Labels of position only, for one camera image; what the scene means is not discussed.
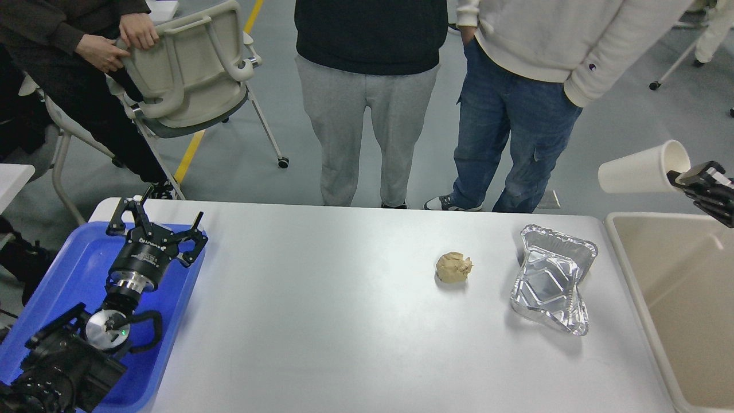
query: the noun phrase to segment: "hoodie sleeve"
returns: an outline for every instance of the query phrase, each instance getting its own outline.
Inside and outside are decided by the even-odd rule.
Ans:
[[[457,1],[457,26],[479,25],[479,2],[481,0]]]
[[[571,72],[564,91],[576,106],[600,98],[690,6],[691,0],[627,0],[596,46]]]
[[[63,11],[41,0],[0,1],[0,22],[34,43],[54,46],[68,54],[74,52],[84,35],[66,23]]]
[[[145,0],[115,0],[117,12],[122,15],[131,13],[149,13],[150,8]]]

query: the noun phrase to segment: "white paper cup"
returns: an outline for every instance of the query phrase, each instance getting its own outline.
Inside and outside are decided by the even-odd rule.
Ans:
[[[668,140],[660,146],[603,163],[599,185],[607,193],[675,192],[668,181],[669,170],[686,172],[691,161],[683,145]]]

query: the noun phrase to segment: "beige sink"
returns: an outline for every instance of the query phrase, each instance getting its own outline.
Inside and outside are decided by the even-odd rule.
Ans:
[[[645,212],[606,227],[676,409],[734,413],[734,229]]]

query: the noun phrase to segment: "hand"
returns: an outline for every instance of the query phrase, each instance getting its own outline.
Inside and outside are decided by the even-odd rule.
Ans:
[[[82,36],[74,51],[104,73],[123,68],[120,58],[130,57],[126,50],[115,46],[114,40],[95,35]]]
[[[474,33],[476,33],[476,27],[474,26],[459,26],[461,32],[461,42],[464,46],[468,45],[472,39],[474,39]]]
[[[128,47],[148,50],[158,43],[158,32],[147,13],[131,13],[120,18],[120,37]]]

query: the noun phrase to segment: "black cable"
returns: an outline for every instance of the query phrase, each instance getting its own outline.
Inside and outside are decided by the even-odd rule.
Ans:
[[[7,311],[5,311],[5,310],[3,310],[3,309],[0,309],[0,313],[2,313],[2,314],[5,314],[5,315],[6,315],[6,316],[8,316],[8,317],[13,317],[13,318],[15,318],[15,319],[17,319],[17,318],[18,318],[18,316],[17,316],[17,315],[13,314],[12,312],[7,312]]]

